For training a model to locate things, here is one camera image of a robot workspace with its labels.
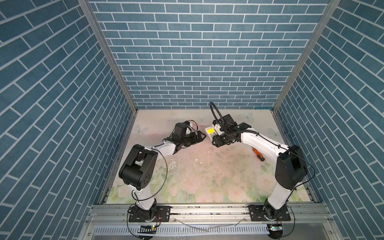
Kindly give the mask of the white remote control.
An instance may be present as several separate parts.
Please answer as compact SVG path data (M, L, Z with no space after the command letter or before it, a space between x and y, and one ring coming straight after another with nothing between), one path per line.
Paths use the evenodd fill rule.
M212 139L214 136L220 136L223 134L223 132L221 131L221 126L219 124L207 127L205 128L205 131L207 133L207 136L210 137L210 139Z

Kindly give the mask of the orange black screwdriver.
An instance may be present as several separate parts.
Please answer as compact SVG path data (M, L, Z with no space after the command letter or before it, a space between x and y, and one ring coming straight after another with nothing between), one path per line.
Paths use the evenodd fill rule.
M252 148L253 152L255 153L255 155L257 156L257 158L261 161L261 162L264 162L265 161L265 158L264 156L255 148Z

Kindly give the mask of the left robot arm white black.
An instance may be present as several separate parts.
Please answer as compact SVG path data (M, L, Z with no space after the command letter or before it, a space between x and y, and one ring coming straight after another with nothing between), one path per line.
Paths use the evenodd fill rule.
M119 178L132 190L135 206L150 212L156 207L155 194L148 187L158 159L203 142L207 135L193 127L194 121L177 123L169 137L155 146L134 145L119 170Z

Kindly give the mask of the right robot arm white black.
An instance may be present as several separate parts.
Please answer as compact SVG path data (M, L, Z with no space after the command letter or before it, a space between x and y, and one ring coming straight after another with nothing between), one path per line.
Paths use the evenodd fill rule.
M219 148L236 142L257 150L275 165L275 184L265 201L265 211L278 212L287 203L293 191L309 173L307 162L299 146L280 144L254 130L246 123L237 124L231 115L214 120L205 129L212 144Z

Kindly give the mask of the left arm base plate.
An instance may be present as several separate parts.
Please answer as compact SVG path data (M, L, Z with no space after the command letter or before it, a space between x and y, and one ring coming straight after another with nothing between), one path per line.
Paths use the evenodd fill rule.
M169 222L171 215L171 206L156 206L149 210L143 210L137 205L130 208L128 221L130 223L153 222L158 219L158 222Z

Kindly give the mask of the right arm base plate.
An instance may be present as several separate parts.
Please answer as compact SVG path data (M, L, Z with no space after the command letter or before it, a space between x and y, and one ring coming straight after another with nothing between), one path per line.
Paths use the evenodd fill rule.
M288 211L287 205L284 205L281 209L276 210L271 206L265 205L248 205L247 206L252 222L288 222L291 221L291 216Z

